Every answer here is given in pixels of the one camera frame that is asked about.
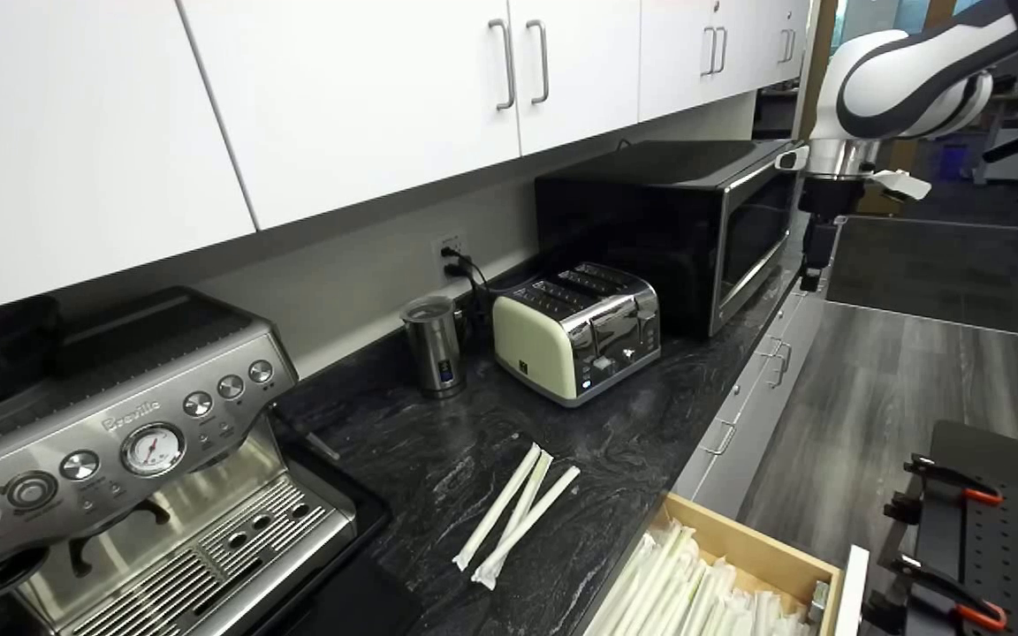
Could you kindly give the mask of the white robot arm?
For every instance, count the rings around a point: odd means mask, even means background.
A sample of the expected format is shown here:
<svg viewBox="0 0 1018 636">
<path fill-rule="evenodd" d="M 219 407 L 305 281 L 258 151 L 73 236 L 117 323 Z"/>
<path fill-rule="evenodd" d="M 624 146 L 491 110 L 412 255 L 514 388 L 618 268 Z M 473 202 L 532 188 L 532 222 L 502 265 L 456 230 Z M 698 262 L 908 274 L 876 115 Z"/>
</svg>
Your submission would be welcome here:
<svg viewBox="0 0 1018 636">
<path fill-rule="evenodd" d="M 946 138 L 994 98 L 994 64 L 1018 53 L 1018 0 L 975 0 L 928 35 L 901 27 L 842 43 L 817 92 L 817 121 L 801 146 L 801 285 L 817 289 L 837 218 L 869 183 L 922 202 L 934 183 L 883 170 L 874 151 L 889 138 Z"/>
</svg>

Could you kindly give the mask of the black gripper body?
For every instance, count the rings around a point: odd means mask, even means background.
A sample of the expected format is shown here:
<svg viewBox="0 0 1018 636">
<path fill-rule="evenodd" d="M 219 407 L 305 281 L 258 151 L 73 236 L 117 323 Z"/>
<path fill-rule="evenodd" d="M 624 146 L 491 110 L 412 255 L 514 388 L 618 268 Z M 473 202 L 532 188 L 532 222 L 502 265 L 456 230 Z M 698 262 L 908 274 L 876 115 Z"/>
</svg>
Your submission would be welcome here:
<svg viewBox="0 0 1018 636">
<path fill-rule="evenodd" d="M 860 181 L 809 181 L 801 188 L 797 209 L 809 217 L 801 235 L 801 285 L 817 289 L 829 262 L 837 218 L 862 197 Z"/>
</svg>

